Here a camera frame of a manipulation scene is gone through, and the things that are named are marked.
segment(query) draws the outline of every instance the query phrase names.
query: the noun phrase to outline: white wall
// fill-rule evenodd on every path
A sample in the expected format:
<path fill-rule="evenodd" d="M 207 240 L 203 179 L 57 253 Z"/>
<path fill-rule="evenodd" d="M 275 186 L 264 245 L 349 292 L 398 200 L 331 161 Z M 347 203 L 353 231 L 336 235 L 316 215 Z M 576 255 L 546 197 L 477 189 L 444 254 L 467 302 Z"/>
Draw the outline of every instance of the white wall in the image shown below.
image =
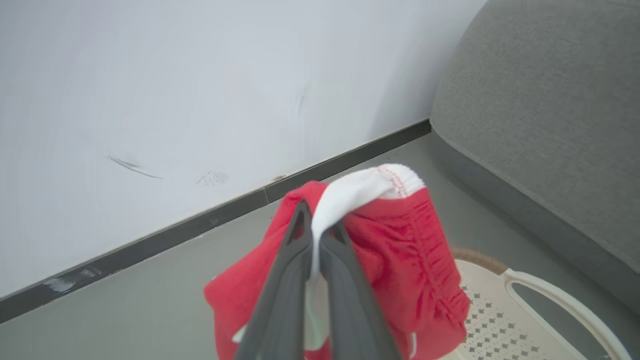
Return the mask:
<path fill-rule="evenodd" d="M 428 117 L 481 5 L 4 0 L 0 297 Z"/>

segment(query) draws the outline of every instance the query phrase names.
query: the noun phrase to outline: laundry basket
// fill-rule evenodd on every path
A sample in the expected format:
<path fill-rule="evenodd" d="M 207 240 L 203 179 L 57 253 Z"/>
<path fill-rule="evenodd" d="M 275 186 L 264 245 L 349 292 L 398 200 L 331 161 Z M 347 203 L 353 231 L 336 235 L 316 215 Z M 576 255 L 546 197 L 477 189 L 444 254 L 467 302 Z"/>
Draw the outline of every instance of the laundry basket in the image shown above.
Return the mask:
<path fill-rule="evenodd" d="M 470 249 L 452 249 L 462 288 L 471 299 L 467 338 L 446 360 L 587 360 L 514 291 L 533 289 L 585 326 L 612 360 L 631 360 L 617 337 L 591 310 L 558 287 Z"/>

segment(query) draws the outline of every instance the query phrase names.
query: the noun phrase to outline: red cloth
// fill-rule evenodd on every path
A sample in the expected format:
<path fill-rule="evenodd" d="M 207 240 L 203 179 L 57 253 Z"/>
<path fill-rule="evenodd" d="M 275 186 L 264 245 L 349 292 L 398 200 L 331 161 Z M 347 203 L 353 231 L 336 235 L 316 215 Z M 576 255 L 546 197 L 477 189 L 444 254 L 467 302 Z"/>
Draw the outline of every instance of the red cloth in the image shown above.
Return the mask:
<path fill-rule="evenodd" d="M 288 193 L 263 242 L 205 287 L 220 360 L 233 359 L 232 336 L 251 317 L 296 205 L 304 199 L 315 211 L 326 187 L 308 183 Z M 344 225 L 405 359 L 413 332 L 416 360 L 437 359 L 464 341 L 469 299 L 427 188 L 405 199 L 376 199 L 347 215 Z M 330 359 L 329 341 L 305 357 Z"/>

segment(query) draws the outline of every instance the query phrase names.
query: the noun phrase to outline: white handle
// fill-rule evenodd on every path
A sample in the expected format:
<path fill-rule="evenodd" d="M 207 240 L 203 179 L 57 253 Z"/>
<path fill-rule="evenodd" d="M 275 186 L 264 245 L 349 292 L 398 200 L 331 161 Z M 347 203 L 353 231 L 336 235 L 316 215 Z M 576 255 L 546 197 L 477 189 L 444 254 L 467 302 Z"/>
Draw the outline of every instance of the white handle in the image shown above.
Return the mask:
<path fill-rule="evenodd" d="M 532 290 L 541 293 L 556 304 L 560 305 L 564 310 L 567 310 L 598 340 L 605 351 L 611 356 L 612 360 L 632 360 L 629 353 L 625 350 L 625 347 L 620 343 L 620 340 L 609 329 L 604 322 L 596 316 L 588 307 L 583 305 L 573 296 L 567 294 L 561 288 L 550 284 L 540 278 L 533 275 L 529 275 L 523 272 L 513 271 L 508 269 L 503 273 L 505 278 L 505 288 L 509 295 L 513 297 L 531 316 L 533 316 L 540 325 L 544 326 L 547 331 L 556 335 L 563 345 L 570 350 L 578 358 L 584 359 L 584 356 L 577 352 L 577 350 L 571 346 L 560 334 L 557 333 L 553 327 L 551 327 L 535 310 L 531 308 L 513 289 L 513 284 L 521 284 Z"/>

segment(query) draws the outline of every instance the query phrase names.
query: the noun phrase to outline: gray sofa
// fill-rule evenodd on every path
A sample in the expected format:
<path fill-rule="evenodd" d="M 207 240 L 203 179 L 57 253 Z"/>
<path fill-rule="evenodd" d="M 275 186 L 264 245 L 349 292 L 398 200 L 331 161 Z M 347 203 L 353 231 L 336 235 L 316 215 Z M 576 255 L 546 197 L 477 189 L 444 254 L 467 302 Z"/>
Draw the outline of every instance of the gray sofa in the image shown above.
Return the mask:
<path fill-rule="evenodd" d="M 640 314 L 640 1 L 489 0 L 431 124 L 443 165 Z"/>

